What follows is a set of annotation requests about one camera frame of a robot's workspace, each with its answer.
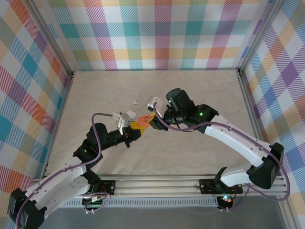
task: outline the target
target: beige table surface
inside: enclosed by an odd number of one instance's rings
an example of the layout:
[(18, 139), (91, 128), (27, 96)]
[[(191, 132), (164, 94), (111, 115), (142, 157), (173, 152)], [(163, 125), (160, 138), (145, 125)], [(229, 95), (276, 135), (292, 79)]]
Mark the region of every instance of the beige table surface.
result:
[[(146, 103), (155, 95), (162, 100), (176, 87), (184, 89), (195, 104), (207, 104), (227, 120), (253, 134), (234, 70), (77, 72), (49, 157), (47, 173), (63, 166), (82, 144), (95, 112), (132, 110), (149, 115)], [(108, 131), (116, 122), (97, 117)], [(93, 168), (113, 174), (215, 174), (221, 167), (236, 166), (245, 159), (222, 142), (198, 131), (181, 133), (148, 128), (132, 143), (102, 152)]]

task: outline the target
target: white floor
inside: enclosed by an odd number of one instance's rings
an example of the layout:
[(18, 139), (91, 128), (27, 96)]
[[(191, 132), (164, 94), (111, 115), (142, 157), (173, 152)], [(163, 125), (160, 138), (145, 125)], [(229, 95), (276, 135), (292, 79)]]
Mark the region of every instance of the white floor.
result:
[[(234, 70), (211, 71), (116, 71), (77, 72), (49, 158), (47, 173), (63, 166), (82, 144), (95, 112), (132, 110), (138, 117), (151, 114), (146, 103), (151, 95), (165, 100), (176, 87), (184, 89), (195, 104), (207, 104), (244, 131), (253, 134)], [(116, 122), (98, 117), (108, 131)], [(149, 128), (132, 143), (102, 152), (98, 173), (215, 174), (221, 167), (245, 159), (225, 144), (198, 131), (181, 133)]]

